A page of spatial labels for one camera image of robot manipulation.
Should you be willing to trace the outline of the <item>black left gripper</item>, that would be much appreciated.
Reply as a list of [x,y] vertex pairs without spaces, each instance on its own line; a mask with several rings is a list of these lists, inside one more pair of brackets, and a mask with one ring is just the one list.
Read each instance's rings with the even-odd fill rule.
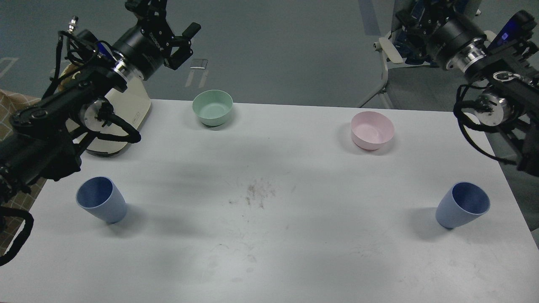
[[191,23],[177,36],[167,22],[166,0],[127,0],[125,8],[137,18],[137,23],[113,45],[127,61],[130,71],[148,80],[162,66],[177,70],[192,55],[191,40],[201,30]]

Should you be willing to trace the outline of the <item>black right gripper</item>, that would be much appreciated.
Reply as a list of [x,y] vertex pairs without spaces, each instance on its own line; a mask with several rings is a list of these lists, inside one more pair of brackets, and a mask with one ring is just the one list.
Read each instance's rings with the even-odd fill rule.
[[467,70],[486,58],[486,34],[460,0],[405,0],[396,6],[396,48],[406,64]]

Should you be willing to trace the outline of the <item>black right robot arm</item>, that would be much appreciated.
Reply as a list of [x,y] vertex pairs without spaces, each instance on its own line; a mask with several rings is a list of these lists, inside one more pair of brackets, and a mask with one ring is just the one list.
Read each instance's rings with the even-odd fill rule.
[[[404,57],[458,69],[466,84],[456,92],[453,114],[466,140],[481,154],[518,171],[538,176],[538,71],[528,58],[538,52],[531,41],[537,26],[527,11],[516,12],[497,34],[473,21],[471,0],[405,0],[396,3],[392,31]],[[482,150],[467,130],[499,133],[515,159]]]

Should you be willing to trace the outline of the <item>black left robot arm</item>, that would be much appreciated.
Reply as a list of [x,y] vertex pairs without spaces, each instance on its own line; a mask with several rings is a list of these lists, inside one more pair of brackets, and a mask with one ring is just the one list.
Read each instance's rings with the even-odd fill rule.
[[1,142],[1,230],[9,218],[23,222],[1,265],[16,257],[34,224],[29,211],[6,207],[8,201],[30,194],[41,179],[59,181],[79,172],[81,154],[96,139],[140,142],[140,132],[115,114],[106,94],[125,92],[133,77],[148,80],[162,66],[177,70],[193,55],[191,40],[201,25],[193,22],[174,35],[166,7],[165,0],[125,2],[137,23],[113,45],[86,29],[77,32],[77,16],[58,32],[49,87],[39,102],[11,115],[12,133]]

